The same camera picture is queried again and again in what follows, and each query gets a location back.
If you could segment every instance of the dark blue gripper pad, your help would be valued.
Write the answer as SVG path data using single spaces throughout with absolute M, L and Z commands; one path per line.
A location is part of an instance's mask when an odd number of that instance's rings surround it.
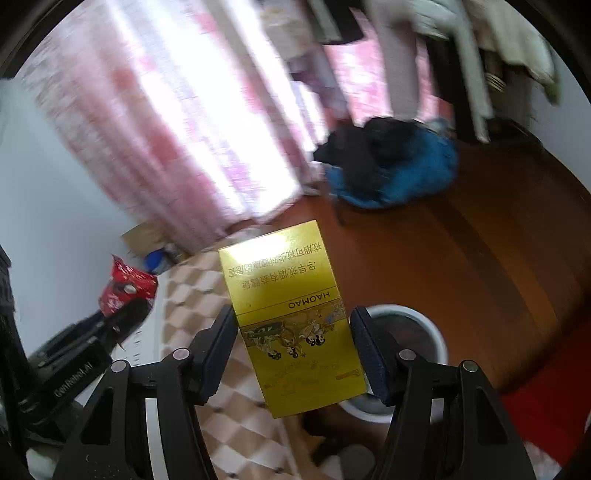
M 374 321 L 364 307 L 353 309 L 350 325 L 353 342 L 363 370 L 368 377 L 369 385 L 376 397 L 384 404 L 389 404 L 390 385 L 396 374 L 396 363 L 391 354 L 395 355 L 399 350 L 398 344 L 389 332 L 374 325 Z

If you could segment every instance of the checkered tablecloth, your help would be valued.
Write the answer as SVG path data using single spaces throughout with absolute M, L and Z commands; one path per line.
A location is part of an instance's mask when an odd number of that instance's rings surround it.
M 230 303 L 217 249 L 256 236 L 238 232 L 162 275 L 165 288 L 161 358 L 189 345 Z M 240 334 L 217 393 L 196 407 L 219 480 L 300 480 L 281 419 L 273 419 Z

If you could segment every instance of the black cloth pile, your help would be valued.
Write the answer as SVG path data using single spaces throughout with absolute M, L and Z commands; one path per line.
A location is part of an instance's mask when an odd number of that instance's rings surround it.
M 314 152 L 314 160 L 342 168 L 346 187 L 356 197 L 379 201 L 388 170 L 416 156 L 413 139 L 419 128 L 415 122 L 381 117 L 363 128 L 340 124 Z

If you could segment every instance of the white wall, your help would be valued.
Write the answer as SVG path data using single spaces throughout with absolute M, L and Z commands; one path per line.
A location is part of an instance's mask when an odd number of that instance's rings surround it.
M 0 245 L 27 353 L 98 309 L 111 253 L 137 224 L 65 148 L 17 80 L 0 80 Z
M 558 57 L 560 103 L 551 105 L 533 82 L 529 129 L 591 191 L 591 105 Z

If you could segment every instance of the red cloth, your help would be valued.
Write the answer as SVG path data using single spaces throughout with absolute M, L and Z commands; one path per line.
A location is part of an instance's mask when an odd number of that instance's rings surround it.
M 503 397 L 519 434 L 565 465 L 591 411 L 591 318 L 568 334 L 546 365 Z

